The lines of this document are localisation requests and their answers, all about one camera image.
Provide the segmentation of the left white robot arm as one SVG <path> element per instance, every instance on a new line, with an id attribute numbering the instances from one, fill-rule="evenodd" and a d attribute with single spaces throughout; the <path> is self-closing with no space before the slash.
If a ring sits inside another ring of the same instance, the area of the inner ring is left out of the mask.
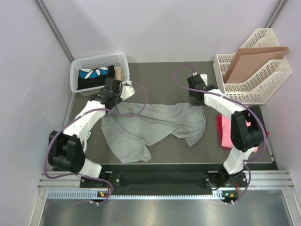
<path id="1" fill-rule="evenodd" d="M 101 172 L 102 167 L 87 159 L 87 135 L 93 126 L 116 105 L 135 93 L 132 82 L 122 83 L 108 78 L 98 93 L 94 93 L 83 110 L 61 131 L 53 131 L 49 135 L 49 165 L 90 177 L 95 186 L 103 186 L 107 176 Z"/>

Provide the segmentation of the grey t shirt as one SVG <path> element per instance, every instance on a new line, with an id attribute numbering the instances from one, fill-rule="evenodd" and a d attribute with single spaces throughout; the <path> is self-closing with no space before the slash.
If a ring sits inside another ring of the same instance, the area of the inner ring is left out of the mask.
<path id="1" fill-rule="evenodd" d="M 195 145 L 206 128 L 206 117 L 201 106 L 188 103 L 175 105 L 143 105 L 120 103 L 122 113 L 142 112 L 135 117 L 107 114 L 102 118 L 101 129 L 110 150 L 122 163 L 148 162 L 152 146 L 169 135 Z"/>

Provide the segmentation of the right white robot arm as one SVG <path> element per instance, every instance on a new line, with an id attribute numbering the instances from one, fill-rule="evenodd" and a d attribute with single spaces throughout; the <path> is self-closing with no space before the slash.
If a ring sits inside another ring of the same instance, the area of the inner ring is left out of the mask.
<path id="1" fill-rule="evenodd" d="M 205 78 L 205 74 L 196 74 L 187 79 L 190 104 L 209 106 L 230 121 L 233 147 L 222 165 L 219 179 L 224 186 L 231 186 L 236 182 L 237 175 L 243 170 L 251 153 L 266 137 L 265 127 L 259 107 L 252 109 L 254 116 L 243 104 L 226 97 L 214 85 L 207 85 Z"/>

